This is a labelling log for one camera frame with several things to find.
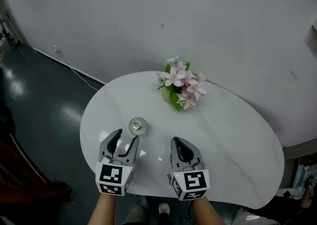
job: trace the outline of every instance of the flower bouquet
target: flower bouquet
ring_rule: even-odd
[[[190,62],[177,61],[179,58],[170,58],[164,73],[158,73],[156,84],[161,90],[163,99],[171,102],[179,111],[186,110],[197,104],[199,98],[206,93],[203,73],[193,74],[189,70]]]

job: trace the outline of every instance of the table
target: table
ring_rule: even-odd
[[[170,141],[177,136],[200,150],[210,174],[209,200],[253,209],[266,205],[284,170],[281,145],[268,123],[242,99],[211,83],[206,83],[207,94],[197,106],[178,112],[162,99],[153,85],[156,79],[154,71],[125,75],[92,97],[80,127],[89,167],[95,172],[101,141],[117,129],[123,129],[118,149],[127,150],[133,138],[128,123],[142,117],[149,129],[140,138],[129,193],[176,197],[166,175]]]

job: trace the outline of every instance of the wall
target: wall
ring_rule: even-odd
[[[283,146],[317,137],[317,0],[7,1],[34,48],[101,81],[182,55],[257,109]]]

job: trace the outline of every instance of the forearm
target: forearm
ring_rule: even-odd
[[[206,197],[194,200],[193,208],[197,225],[224,225],[223,220]]]
[[[311,190],[310,187],[306,188],[306,190],[305,190],[305,193],[304,193],[304,196],[303,196],[303,199],[302,199],[302,203],[301,203],[301,207],[302,208],[309,208],[309,206],[312,203],[312,200],[309,199],[310,190]]]
[[[115,196],[109,194],[100,194],[98,203],[88,225],[113,225],[114,209]]]

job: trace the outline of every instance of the white shoe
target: white shoe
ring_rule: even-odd
[[[158,206],[158,212],[161,213],[167,213],[169,215],[169,205],[167,203],[160,203]]]

